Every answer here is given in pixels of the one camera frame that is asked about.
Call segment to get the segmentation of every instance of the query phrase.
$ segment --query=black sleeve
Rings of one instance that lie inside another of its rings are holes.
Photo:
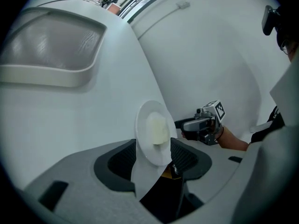
[[[277,108],[277,106],[275,106],[275,108],[273,109],[272,113],[270,114],[267,122],[273,121],[275,119],[277,113],[278,113],[278,108]]]
[[[283,126],[285,126],[285,123],[284,123],[284,120],[282,119],[281,114],[279,113],[276,116],[276,118],[273,120],[273,122],[269,128],[262,130],[260,132],[256,132],[252,135],[251,143],[262,141],[266,137],[267,134],[271,133],[274,130],[282,128]]]

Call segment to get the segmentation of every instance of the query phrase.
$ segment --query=food on plate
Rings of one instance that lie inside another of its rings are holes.
[[[161,114],[156,113],[150,119],[150,129],[152,144],[160,145],[167,142],[170,138],[169,128],[167,125],[166,118]]]

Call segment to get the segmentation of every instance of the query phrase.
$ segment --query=white plate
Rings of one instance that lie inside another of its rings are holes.
[[[148,127],[148,120],[157,113],[166,118],[170,137],[177,138],[177,130],[170,113],[164,105],[155,100],[147,101],[141,106],[136,117],[135,132],[145,157],[154,165],[164,166],[171,162],[170,138],[161,145],[154,145],[151,143],[151,132]]]

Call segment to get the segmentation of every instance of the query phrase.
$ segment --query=glasses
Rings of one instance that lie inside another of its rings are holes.
[[[293,47],[291,50],[289,49],[291,45],[291,42],[288,39],[285,39],[280,46],[280,49],[286,54],[289,55],[292,53],[294,50],[296,50],[297,46]]]
[[[289,47],[290,45],[290,41],[285,39],[282,43],[281,43],[281,46],[280,46],[280,49],[286,54],[288,55],[288,50],[287,50],[287,47]]]

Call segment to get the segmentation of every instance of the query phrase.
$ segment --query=person's arm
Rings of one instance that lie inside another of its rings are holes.
[[[219,145],[222,148],[229,148],[242,151],[246,151],[248,148],[248,143],[235,137],[225,126],[223,126],[223,129],[215,135],[215,138],[217,139]]]

